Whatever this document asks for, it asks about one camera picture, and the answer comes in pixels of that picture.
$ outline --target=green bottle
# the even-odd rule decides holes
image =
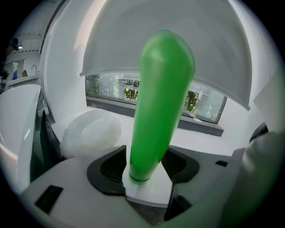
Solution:
[[[159,31],[145,44],[130,152],[129,175],[135,182],[147,181],[163,158],[194,72],[192,51],[175,33]]]

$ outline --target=window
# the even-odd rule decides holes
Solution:
[[[130,73],[89,75],[85,77],[85,91],[86,96],[135,104],[139,92],[139,75]],[[182,115],[217,123],[225,103],[225,96],[205,85],[192,82]]]

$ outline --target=white curved canopy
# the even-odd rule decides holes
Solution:
[[[85,50],[81,76],[139,72],[147,39],[167,29],[193,51],[195,80],[249,110],[252,64],[244,28],[224,0],[109,0]]]

